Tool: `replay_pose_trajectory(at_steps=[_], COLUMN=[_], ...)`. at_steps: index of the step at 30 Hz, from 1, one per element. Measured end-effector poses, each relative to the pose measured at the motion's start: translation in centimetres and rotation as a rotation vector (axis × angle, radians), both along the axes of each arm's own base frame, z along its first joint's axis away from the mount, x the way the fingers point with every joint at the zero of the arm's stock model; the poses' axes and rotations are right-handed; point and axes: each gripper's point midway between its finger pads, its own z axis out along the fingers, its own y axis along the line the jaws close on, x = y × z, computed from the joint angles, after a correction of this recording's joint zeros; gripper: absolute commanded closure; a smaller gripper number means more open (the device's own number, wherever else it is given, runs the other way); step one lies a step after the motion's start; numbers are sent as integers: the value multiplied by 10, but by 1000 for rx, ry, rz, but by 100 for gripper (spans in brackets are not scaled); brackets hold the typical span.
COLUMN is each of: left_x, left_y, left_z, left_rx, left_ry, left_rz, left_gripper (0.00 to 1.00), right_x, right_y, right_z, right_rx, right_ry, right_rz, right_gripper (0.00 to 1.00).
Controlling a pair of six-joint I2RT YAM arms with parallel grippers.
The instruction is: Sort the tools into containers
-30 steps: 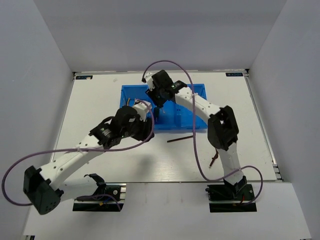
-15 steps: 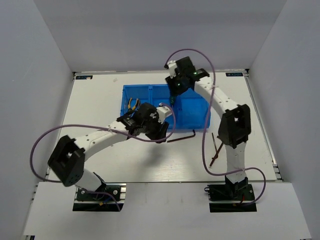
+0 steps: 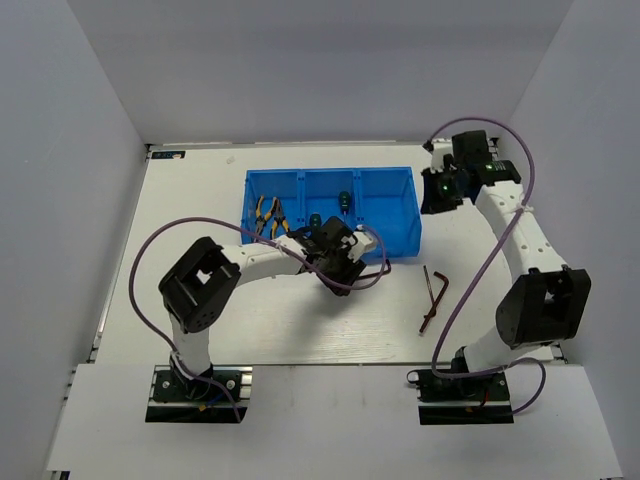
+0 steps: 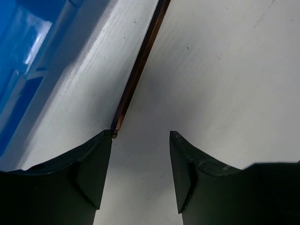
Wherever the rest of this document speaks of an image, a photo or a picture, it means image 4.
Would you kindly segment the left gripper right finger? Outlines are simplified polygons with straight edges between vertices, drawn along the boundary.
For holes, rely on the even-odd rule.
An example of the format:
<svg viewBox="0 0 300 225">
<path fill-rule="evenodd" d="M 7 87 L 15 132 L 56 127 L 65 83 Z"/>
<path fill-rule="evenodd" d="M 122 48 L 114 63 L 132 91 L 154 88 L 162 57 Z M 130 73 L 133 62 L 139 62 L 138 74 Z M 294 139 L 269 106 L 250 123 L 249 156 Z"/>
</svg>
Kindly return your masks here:
<svg viewBox="0 0 300 225">
<path fill-rule="evenodd" d="M 186 225 L 297 225 L 299 163 L 227 165 L 171 131 L 178 213 Z"/>
</svg>

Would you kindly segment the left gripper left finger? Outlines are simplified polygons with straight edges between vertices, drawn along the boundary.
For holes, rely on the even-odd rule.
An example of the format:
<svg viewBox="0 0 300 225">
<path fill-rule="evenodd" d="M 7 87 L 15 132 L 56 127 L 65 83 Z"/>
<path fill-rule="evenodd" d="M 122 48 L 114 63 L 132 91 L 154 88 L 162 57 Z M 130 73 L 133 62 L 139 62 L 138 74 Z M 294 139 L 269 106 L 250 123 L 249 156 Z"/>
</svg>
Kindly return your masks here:
<svg viewBox="0 0 300 225">
<path fill-rule="evenodd" d="M 99 210 L 112 148 L 104 130 L 28 170 L 0 174 L 3 225 L 91 225 Z"/>
</svg>

